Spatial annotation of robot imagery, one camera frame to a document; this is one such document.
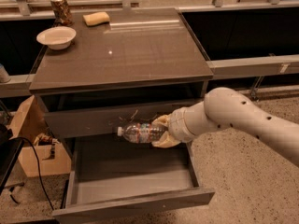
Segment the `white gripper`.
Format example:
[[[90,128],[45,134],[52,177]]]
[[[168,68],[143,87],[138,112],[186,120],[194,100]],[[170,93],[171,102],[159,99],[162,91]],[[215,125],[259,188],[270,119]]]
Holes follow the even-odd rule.
[[[186,124],[187,117],[192,109],[190,107],[182,107],[173,111],[169,116],[162,115],[155,119],[151,125],[156,127],[168,128],[168,132],[164,132],[158,141],[153,141],[154,147],[169,148],[182,143],[191,142],[196,135],[192,133]]]

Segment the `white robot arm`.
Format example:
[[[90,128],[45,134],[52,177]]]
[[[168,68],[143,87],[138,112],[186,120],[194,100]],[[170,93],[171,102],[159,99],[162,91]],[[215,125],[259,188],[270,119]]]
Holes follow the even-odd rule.
[[[299,166],[299,125],[263,111],[249,98],[229,88],[216,88],[202,102],[179,108],[154,122],[168,129],[152,143],[155,147],[173,147],[189,143],[203,133],[234,128],[257,138]]]

